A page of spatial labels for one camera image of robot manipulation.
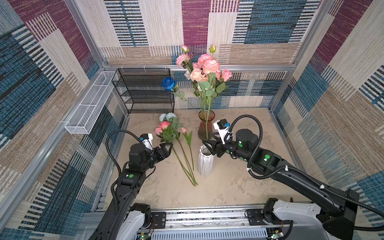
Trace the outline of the blue rose stem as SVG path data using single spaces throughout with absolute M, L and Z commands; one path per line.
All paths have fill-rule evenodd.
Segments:
M 184 92 L 180 90 L 178 82 L 172 77 L 166 77 L 163 79 L 162 87 L 167 91 L 172 93 L 174 96 L 178 97 L 180 100 L 187 102 L 191 109 L 196 109 L 186 98 Z

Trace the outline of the pale peach carnation spray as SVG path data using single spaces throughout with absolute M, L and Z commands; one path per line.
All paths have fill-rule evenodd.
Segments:
M 199 63 L 193 63 L 193 55 L 190 53 L 189 47 L 181 46 L 182 54 L 177 57 L 176 64 L 179 68 L 186 70 L 184 76 L 191 82 L 194 89 L 194 96 L 200 99 L 200 109 L 202 113 L 207 109 L 207 103 L 203 91 L 199 83 L 207 81 L 207 76 L 203 73 L 203 69 Z

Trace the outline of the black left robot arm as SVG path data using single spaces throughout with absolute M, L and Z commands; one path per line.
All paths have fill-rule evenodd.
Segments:
M 127 130 L 121 132 L 132 136 L 137 143 L 131 146 L 129 161 L 123 167 L 112 158 L 119 176 L 111 185 L 112 202 L 90 236 L 91 240 L 133 240 L 140 231 L 148 231 L 144 238 L 149 240 L 155 231 L 156 219 L 152 217 L 150 205 L 134 203 L 134 200 L 149 178 L 146 172 L 155 170 L 157 163 L 171 155 L 173 144 L 161 143 L 153 147 L 150 134 L 137 137 Z

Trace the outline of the pink rose spray stem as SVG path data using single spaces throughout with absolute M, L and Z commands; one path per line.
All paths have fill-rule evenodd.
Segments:
M 217 73 L 215 86 L 218 88 L 220 85 L 226 83 L 232 77 L 232 75 L 232 72 L 230 72 L 228 69 L 224 69 L 220 73 Z

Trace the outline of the pink carnation spray stem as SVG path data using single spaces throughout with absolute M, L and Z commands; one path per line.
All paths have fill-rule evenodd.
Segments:
M 190 78 L 194 85 L 194 94 L 200 98 L 202 119 L 208 121 L 212 102 L 227 87 L 222 79 L 219 62 L 212 56 L 216 47 L 210 47 L 210 54 L 201 55 L 196 63 L 190 64 L 192 71 Z

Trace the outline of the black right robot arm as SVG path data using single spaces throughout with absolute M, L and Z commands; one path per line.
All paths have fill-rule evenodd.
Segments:
M 354 190 L 343 191 L 317 180 L 302 170 L 292 166 L 276 153 L 261 148 L 263 127 L 252 115 L 241 115 L 231 124 L 222 119 L 214 123 L 216 132 L 213 139 L 203 140 L 212 155 L 221 157 L 228 154 L 232 159 L 247 162 L 247 172 L 256 180 L 272 179 L 280 182 L 311 203 L 295 204 L 270 198 L 266 202 L 263 215 L 267 222 L 288 221 L 288 234 L 295 222 L 307 223 L 322 228 L 329 236 L 339 240 L 351 240 L 354 231 L 382 232 L 383 226 L 356 226 L 359 207 L 380 217 L 384 213 L 361 203 Z

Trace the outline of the red glass vase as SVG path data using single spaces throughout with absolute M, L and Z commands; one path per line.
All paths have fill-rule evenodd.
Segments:
M 213 111 L 202 111 L 199 112 L 199 119 L 201 120 L 199 129 L 198 129 L 198 137 L 201 140 L 210 140 L 213 135 L 213 120 L 216 115 Z

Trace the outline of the white ribbed ceramic vase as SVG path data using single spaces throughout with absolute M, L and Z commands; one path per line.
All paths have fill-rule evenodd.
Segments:
M 198 159 L 198 172 L 204 176 L 209 176 L 213 171 L 215 156 L 211 154 L 206 146 L 201 146 Z

